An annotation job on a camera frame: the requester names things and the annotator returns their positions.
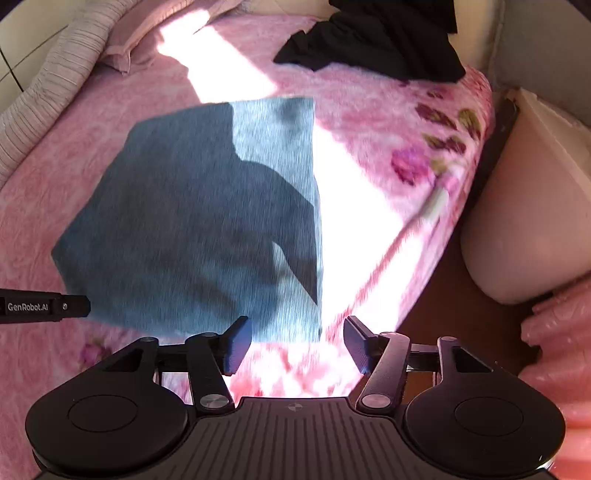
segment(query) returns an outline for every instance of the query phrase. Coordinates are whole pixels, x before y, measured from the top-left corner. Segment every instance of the black cloth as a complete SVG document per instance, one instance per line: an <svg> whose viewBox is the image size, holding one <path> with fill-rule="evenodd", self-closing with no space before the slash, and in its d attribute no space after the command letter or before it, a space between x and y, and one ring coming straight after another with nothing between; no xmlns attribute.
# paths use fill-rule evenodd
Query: black cloth
<svg viewBox="0 0 591 480"><path fill-rule="evenodd" d="M331 62L400 80L456 82L466 70L449 40L453 0L330 0L340 12L291 36L275 63L320 70Z"/></svg>

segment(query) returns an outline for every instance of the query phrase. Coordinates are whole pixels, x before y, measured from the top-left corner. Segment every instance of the metal screw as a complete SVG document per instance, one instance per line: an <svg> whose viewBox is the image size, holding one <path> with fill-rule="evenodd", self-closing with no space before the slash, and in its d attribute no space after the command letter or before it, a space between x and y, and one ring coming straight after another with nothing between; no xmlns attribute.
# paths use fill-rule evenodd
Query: metal screw
<svg viewBox="0 0 591 480"><path fill-rule="evenodd" d="M366 395L361 399L361 403L365 405L367 408L386 408L390 405L390 399L386 395L382 395L379 393L372 393L371 395Z"/></svg>
<svg viewBox="0 0 591 480"><path fill-rule="evenodd" d="M199 403L205 408L217 410L218 408L222 408L228 405L230 401L224 395L220 395L218 393L211 393L209 395L201 397Z"/></svg>

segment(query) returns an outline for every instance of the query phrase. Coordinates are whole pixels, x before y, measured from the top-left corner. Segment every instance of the bed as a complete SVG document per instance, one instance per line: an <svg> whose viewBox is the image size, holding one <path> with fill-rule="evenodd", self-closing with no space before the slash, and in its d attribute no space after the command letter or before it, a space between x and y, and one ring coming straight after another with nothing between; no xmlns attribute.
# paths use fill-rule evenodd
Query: bed
<svg viewBox="0 0 591 480"><path fill-rule="evenodd" d="M322 206L321 340L255 343L226 381L236 402L245 395L347 395L360 375L339 334L344 317L355 314L374 332L395 330L404 320L462 212L493 113L488 82L470 67L458 83L442 84L401 82L341 64L312 72L272 62L293 32L315 22L230 14L183 38L169 22L149 68L127 76L95 68L0 190L0 285L64 291L51 249L138 121L203 103L312 97ZM446 195L433 213L426 205L437 188ZM32 478L37 471L24 432L30 405L141 335L92 316L0 326L0 478ZM186 377L168 375L164 384L191 402Z"/></svg>

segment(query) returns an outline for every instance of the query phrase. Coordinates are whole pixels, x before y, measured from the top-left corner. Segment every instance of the wall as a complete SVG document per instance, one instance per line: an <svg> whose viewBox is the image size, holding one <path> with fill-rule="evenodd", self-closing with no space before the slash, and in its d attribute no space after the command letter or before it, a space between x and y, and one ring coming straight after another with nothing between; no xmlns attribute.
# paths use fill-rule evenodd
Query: wall
<svg viewBox="0 0 591 480"><path fill-rule="evenodd" d="M462 61L486 71L502 0L454 0L458 35L450 42Z"/></svg>
<svg viewBox="0 0 591 480"><path fill-rule="evenodd" d="M57 34L84 2L24 0L0 21L0 111L29 86Z"/></svg>

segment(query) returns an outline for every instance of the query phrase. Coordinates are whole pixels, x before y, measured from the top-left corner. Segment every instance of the blue cloth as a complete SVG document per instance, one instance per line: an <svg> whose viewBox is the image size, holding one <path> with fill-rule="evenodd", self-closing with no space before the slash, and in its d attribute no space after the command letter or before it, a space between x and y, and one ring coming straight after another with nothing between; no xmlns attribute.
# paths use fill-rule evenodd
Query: blue cloth
<svg viewBox="0 0 591 480"><path fill-rule="evenodd" d="M314 103L265 99L140 122L52 251L91 316L157 336L320 337Z"/></svg>

